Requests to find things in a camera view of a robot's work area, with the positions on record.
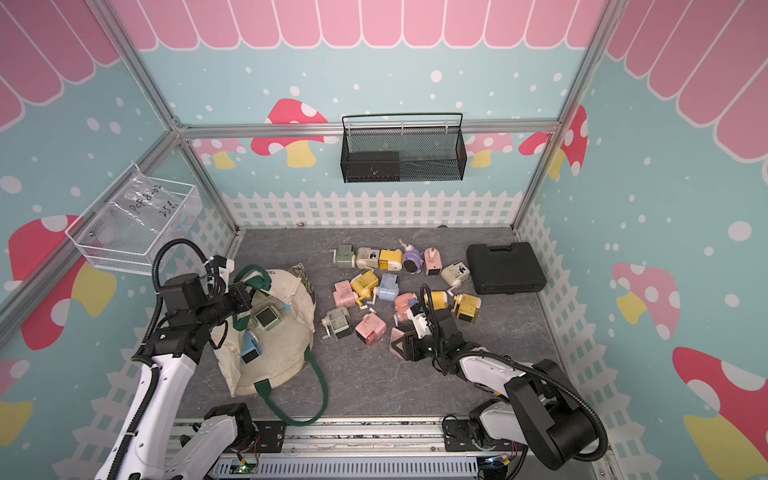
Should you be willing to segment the pink red-drawer pencil sharpener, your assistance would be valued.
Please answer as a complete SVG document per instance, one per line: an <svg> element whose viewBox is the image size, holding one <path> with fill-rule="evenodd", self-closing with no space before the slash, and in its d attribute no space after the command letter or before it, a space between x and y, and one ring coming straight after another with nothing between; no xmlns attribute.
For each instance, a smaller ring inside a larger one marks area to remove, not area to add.
<svg viewBox="0 0 768 480"><path fill-rule="evenodd" d="M395 327L391 330L389 350L398 358L408 361L409 354L406 346L406 331Z"/></svg>

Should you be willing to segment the yellow crank pencil sharpener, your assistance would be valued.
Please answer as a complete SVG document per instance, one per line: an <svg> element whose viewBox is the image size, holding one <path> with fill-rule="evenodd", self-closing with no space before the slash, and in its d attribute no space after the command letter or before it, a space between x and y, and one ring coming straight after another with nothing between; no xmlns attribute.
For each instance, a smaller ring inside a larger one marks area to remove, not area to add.
<svg viewBox="0 0 768 480"><path fill-rule="evenodd" d="M350 286L356 294L356 304L363 309L364 303L373 299L379 279L372 270L365 270L350 281Z"/></svg>

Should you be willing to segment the pink clear-drawer pencil sharpener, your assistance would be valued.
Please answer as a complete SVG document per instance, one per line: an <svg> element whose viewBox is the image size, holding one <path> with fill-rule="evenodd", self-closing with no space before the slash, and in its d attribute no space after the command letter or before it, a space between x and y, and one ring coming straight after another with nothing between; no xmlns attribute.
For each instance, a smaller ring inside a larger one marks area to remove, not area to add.
<svg viewBox="0 0 768 480"><path fill-rule="evenodd" d="M356 336L367 346L380 340L387 331L387 325L376 313L368 313L355 328Z"/></svg>

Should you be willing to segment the mint green pencil sharpener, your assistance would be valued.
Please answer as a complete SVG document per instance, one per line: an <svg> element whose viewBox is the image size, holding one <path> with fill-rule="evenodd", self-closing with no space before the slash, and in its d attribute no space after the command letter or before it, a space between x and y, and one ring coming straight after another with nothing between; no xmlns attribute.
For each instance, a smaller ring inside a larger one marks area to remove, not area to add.
<svg viewBox="0 0 768 480"><path fill-rule="evenodd" d="M352 334L350 315L346 307L337 307L327 312L322 318L326 336L339 340Z"/></svg>

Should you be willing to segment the pink boxy pencil sharpener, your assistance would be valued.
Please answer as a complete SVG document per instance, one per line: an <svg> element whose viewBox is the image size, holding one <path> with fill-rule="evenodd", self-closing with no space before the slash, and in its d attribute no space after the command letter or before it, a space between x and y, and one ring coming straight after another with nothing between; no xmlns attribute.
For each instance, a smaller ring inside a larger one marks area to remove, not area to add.
<svg viewBox="0 0 768 480"><path fill-rule="evenodd" d="M344 280L334 284L333 299L337 307L350 308L357 305L358 296L350 281Z"/></svg>

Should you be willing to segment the cream canvas tote bag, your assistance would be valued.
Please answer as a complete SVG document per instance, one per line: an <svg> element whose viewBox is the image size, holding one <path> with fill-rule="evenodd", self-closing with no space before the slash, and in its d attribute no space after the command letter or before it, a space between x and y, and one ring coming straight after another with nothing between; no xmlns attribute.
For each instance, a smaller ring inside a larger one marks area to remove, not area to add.
<svg viewBox="0 0 768 480"><path fill-rule="evenodd" d="M216 327L212 338L214 355L231 396L256 395L281 421L290 426L309 426L319 420L329 404L329 387L312 353L315 335L316 298L303 264L287 269L265 269L251 264L242 268L232 282L243 282L252 290L251 308L236 324L227 319ZM284 309L279 325L265 331L256 328L251 318L255 307L274 304ZM241 360L245 332L258 340L262 355L249 364ZM294 378L304 366L310 366L320 384L322 403L312 417L294 419L272 399L275 388Z"/></svg>

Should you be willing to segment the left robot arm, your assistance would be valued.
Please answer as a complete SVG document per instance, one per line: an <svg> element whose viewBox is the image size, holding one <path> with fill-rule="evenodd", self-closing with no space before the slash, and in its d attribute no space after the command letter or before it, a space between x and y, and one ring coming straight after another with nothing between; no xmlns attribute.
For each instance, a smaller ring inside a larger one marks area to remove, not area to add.
<svg viewBox="0 0 768 480"><path fill-rule="evenodd" d="M203 263L203 275L183 274L162 284L159 267L174 247L190 248ZM168 441L184 391L207 346L220 348L212 331L249 311L243 283L227 285L226 258L207 257L193 241L163 245L151 266L156 305L133 361L140 380L118 438L96 476L99 479L203 479L227 450L253 445L257 431L242 403L210 410L195 435L172 460Z"/></svg>

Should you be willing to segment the yellow black pencil sharpener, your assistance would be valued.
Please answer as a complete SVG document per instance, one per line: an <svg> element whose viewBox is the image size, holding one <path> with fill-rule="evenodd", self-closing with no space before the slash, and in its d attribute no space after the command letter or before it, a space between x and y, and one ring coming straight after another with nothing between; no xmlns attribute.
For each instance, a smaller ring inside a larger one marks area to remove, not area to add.
<svg viewBox="0 0 768 480"><path fill-rule="evenodd" d="M452 312L458 320L474 324L479 317L482 300L471 294L458 294L453 299Z"/></svg>

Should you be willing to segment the yellow white pencil sharpener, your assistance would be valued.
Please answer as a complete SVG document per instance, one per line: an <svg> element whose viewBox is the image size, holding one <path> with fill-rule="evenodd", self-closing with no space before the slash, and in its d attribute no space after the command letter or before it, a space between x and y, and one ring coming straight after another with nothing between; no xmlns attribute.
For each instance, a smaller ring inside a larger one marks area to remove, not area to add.
<svg viewBox="0 0 768 480"><path fill-rule="evenodd" d="M450 296L446 291L432 291L429 294L428 306L432 306L434 310L443 310L450 308Z"/></svg>

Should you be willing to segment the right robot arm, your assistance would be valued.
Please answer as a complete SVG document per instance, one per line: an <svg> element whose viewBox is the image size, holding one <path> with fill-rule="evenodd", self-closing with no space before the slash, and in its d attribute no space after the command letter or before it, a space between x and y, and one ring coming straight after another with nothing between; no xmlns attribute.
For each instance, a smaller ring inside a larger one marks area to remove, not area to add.
<svg viewBox="0 0 768 480"><path fill-rule="evenodd" d="M556 362L526 364L466 340L457 315L438 307L435 297L428 285L421 286L410 322L393 331L392 351L406 361L430 360L441 375L492 396L464 418L446 416L447 445L511 450L518 461L508 468L509 478L519 473L527 455L550 470L605 456L604 423Z"/></svg>

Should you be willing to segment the beige pencil sharpener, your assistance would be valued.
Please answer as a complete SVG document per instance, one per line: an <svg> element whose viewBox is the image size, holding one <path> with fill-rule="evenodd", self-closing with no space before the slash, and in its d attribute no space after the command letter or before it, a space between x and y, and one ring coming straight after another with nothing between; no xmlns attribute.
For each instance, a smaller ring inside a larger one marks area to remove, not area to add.
<svg viewBox="0 0 768 480"><path fill-rule="evenodd" d="M355 264L361 270L378 270L380 267L379 249L360 247L356 252Z"/></svg>

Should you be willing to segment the cream crank pencil sharpener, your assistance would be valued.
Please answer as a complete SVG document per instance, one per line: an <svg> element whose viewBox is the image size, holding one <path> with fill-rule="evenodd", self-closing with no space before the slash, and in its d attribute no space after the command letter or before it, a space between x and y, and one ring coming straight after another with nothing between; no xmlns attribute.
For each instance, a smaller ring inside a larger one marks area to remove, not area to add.
<svg viewBox="0 0 768 480"><path fill-rule="evenodd" d="M470 269L464 262L458 261L445 266L440 272L441 278L449 290L460 288L471 276Z"/></svg>

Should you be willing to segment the purple pencil sharpener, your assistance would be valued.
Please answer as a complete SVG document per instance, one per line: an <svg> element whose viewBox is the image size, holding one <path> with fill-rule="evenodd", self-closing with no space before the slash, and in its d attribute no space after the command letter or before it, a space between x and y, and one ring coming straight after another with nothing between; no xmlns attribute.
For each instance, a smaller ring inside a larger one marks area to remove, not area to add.
<svg viewBox="0 0 768 480"><path fill-rule="evenodd" d="M418 274L423 270L424 257L423 253L419 251L414 245L399 240L401 247L404 249L402 257L403 269L410 274Z"/></svg>

